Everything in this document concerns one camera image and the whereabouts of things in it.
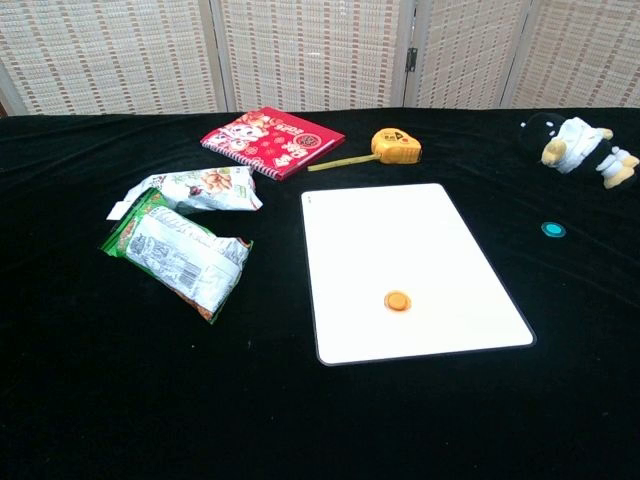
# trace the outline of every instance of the penguin plush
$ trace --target penguin plush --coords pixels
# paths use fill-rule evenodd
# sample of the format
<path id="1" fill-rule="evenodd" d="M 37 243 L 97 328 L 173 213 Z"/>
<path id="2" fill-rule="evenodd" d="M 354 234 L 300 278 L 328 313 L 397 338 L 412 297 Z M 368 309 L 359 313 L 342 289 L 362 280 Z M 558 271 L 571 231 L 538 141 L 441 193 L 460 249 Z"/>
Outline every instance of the penguin plush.
<path id="1" fill-rule="evenodd" d="M 629 185 L 640 163 L 626 150 L 614 147 L 608 128 L 593 128 L 584 120 L 556 113 L 536 113 L 520 124 L 518 142 L 531 159 L 560 173 L 604 177 L 604 188 Z"/>

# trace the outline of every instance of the whiteboard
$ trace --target whiteboard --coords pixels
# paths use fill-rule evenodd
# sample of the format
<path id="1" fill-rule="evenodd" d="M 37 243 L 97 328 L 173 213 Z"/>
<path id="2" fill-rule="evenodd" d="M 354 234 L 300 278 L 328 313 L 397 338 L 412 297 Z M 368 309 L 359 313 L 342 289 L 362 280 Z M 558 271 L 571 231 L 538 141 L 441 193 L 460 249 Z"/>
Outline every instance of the whiteboard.
<path id="1" fill-rule="evenodd" d="M 442 186 L 305 192 L 302 211 L 325 365 L 534 343 Z"/>

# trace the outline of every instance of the white snack bag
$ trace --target white snack bag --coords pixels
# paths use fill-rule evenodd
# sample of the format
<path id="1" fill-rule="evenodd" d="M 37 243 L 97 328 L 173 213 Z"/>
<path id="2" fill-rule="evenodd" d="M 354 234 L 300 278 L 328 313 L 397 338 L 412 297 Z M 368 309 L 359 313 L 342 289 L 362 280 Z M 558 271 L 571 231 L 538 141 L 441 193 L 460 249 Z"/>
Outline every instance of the white snack bag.
<path id="1" fill-rule="evenodd" d="M 107 220 L 120 220 L 133 202 L 148 188 L 157 188 L 176 212 L 189 214 L 207 210 L 258 210 L 250 167 L 222 167 L 162 173 L 145 178 L 117 202 Z"/>

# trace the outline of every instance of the snack bag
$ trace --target snack bag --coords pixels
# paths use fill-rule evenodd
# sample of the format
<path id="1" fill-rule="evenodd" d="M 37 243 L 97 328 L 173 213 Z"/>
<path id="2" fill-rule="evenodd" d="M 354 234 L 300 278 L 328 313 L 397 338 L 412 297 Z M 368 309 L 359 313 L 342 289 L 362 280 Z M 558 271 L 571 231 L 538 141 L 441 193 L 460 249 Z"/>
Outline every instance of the snack bag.
<path id="1" fill-rule="evenodd" d="M 116 224 L 101 250 L 124 257 L 213 323 L 238 283 L 252 243 L 221 238 L 169 208 L 150 188 Z"/>
<path id="2" fill-rule="evenodd" d="M 113 206 L 107 220 L 120 220 L 135 199 L 152 187 L 160 190 L 169 208 L 185 215 L 205 210 L 258 210 L 262 206 L 251 168 L 205 168 L 145 178 Z"/>

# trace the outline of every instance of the red notebook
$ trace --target red notebook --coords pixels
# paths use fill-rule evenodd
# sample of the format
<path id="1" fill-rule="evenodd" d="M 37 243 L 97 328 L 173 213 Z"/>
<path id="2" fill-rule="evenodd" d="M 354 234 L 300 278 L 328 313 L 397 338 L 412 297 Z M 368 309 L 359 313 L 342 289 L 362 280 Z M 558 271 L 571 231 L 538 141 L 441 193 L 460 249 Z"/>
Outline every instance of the red notebook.
<path id="1" fill-rule="evenodd" d="M 344 135 L 275 108 L 245 113 L 204 136 L 203 147 L 283 180 L 344 142 Z"/>

